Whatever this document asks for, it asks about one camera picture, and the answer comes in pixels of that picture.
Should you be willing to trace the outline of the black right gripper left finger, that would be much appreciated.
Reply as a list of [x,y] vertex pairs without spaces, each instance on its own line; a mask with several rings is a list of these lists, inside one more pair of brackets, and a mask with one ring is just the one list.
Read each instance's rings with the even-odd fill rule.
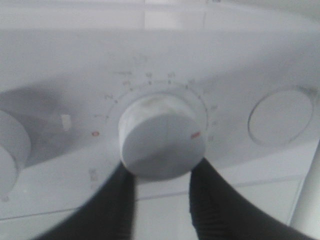
[[135,178],[120,163],[93,198],[37,239],[131,240],[135,197]]

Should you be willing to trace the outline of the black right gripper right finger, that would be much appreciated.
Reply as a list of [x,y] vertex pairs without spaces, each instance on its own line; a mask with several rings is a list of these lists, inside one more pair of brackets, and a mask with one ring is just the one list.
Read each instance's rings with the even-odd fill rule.
[[239,194],[203,158],[191,171],[189,212],[200,240],[308,240]]

